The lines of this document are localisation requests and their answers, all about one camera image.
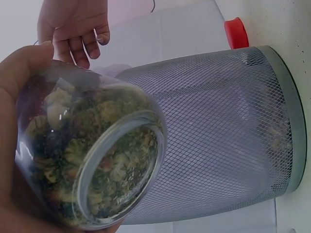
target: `dried plant material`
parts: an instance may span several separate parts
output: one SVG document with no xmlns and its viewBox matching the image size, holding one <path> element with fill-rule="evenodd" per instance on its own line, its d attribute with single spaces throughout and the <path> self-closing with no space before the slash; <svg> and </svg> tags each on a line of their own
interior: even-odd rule
<svg viewBox="0 0 311 233">
<path fill-rule="evenodd" d="M 65 86 L 45 98 L 46 115 L 34 117 L 26 135 L 33 146 L 34 183 L 48 207 L 64 223 L 76 226 L 87 223 L 74 211 L 73 187 L 88 151 L 121 118 L 152 106 L 140 89 L 127 85 L 80 93 L 70 84 Z M 90 213 L 112 217 L 133 203 L 150 178 L 156 155 L 157 138 L 148 128 L 138 127 L 122 136 L 103 155 L 92 177 Z"/>
</svg>

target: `jar opening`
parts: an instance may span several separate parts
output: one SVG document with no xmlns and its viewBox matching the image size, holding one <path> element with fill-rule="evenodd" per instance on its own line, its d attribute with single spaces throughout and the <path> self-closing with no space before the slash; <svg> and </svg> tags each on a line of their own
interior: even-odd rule
<svg viewBox="0 0 311 233">
<path fill-rule="evenodd" d="M 80 212 L 92 224 L 122 219 L 150 188 L 165 150 L 155 116 L 139 111 L 122 118 L 86 155 L 74 190 Z"/>
</svg>

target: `glass jar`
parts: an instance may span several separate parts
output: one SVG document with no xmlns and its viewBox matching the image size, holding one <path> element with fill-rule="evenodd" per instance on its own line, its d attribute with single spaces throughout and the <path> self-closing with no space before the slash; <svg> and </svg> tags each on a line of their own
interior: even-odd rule
<svg viewBox="0 0 311 233">
<path fill-rule="evenodd" d="M 156 180 L 167 132 L 140 88 L 53 61 L 17 101 L 16 163 L 64 224 L 98 230 L 123 220 Z"/>
</svg>

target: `wire mesh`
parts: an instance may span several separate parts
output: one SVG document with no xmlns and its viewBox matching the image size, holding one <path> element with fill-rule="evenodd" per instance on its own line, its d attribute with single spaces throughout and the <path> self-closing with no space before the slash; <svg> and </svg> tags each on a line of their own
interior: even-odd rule
<svg viewBox="0 0 311 233">
<path fill-rule="evenodd" d="M 163 61 L 117 78 L 156 98 L 169 140 L 157 182 L 125 224 L 209 216 L 285 193 L 291 125 L 276 75 L 257 48 Z"/>
</svg>

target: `red cap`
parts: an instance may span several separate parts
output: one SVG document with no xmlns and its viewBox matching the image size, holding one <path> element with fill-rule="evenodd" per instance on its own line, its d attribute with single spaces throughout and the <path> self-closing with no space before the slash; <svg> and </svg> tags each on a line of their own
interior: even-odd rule
<svg viewBox="0 0 311 233">
<path fill-rule="evenodd" d="M 225 33 L 232 50 L 249 47 L 245 27 L 239 17 L 225 22 Z"/>
</svg>

